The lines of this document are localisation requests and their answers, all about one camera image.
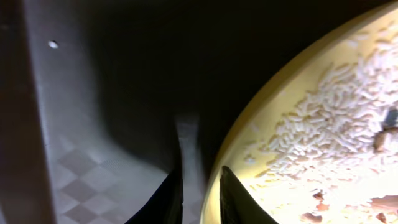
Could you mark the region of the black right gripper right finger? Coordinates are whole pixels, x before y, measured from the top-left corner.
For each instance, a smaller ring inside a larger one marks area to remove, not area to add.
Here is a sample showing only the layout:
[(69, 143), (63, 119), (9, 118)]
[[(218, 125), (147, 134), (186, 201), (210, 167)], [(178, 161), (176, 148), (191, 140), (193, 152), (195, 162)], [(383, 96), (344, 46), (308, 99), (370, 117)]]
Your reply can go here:
[(278, 224), (252, 198), (228, 166), (220, 177), (220, 217), (222, 224)]

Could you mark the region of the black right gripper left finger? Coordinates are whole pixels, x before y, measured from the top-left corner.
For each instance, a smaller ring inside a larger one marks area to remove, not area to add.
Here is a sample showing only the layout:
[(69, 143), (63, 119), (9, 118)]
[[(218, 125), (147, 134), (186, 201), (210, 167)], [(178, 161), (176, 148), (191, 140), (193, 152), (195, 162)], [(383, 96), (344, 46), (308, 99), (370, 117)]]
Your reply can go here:
[(147, 203), (125, 224), (182, 224), (182, 219), (182, 172), (173, 170)]

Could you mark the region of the yellow plate with crumbs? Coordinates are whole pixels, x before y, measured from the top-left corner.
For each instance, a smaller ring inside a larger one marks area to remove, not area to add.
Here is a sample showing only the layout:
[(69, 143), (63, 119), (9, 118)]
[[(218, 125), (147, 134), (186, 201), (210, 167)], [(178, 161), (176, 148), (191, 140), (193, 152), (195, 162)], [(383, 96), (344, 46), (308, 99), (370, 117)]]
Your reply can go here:
[(279, 223), (396, 223), (397, 2), (330, 32), (261, 88), (222, 144), (202, 223), (221, 221), (223, 166)]

